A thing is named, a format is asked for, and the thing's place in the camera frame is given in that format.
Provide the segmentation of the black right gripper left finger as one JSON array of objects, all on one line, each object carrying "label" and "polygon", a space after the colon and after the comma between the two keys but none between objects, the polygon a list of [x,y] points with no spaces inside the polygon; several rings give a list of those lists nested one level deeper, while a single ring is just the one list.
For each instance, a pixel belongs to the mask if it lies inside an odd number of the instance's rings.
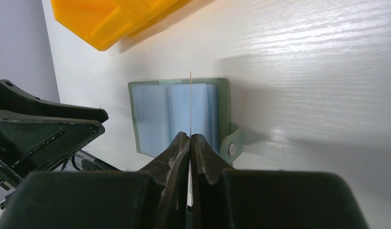
[{"label": "black right gripper left finger", "polygon": [[136,172],[39,172],[21,183],[0,229],[184,229],[190,139],[180,132]]}]

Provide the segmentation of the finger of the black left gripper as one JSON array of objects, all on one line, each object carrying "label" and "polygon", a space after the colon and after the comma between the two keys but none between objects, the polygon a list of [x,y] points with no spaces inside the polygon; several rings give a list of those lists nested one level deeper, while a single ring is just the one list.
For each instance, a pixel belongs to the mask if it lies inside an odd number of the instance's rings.
[{"label": "finger of the black left gripper", "polygon": [[101,108],[90,108],[42,100],[17,87],[11,81],[0,80],[0,110],[25,115],[95,120],[104,123],[107,112]]},{"label": "finger of the black left gripper", "polygon": [[57,116],[0,110],[0,186],[50,171],[105,132],[106,111],[67,108]]}]

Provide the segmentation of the green card holder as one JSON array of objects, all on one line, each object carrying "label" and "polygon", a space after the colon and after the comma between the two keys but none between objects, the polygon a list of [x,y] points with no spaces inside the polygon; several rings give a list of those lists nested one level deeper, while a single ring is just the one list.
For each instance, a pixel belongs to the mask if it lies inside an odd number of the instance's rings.
[{"label": "green card holder", "polygon": [[[190,79],[129,82],[136,150],[156,157],[184,132],[189,135]],[[230,120],[227,78],[192,79],[192,134],[202,134],[213,152],[233,163],[243,152],[245,137]]]}]

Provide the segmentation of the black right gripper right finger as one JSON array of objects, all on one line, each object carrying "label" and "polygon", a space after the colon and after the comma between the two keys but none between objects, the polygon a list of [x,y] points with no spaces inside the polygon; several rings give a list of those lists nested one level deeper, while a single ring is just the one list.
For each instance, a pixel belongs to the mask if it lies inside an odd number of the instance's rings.
[{"label": "black right gripper right finger", "polygon": [[193,228],[366,229],[348,184],[327,172],[238,170],[191,136]]}]

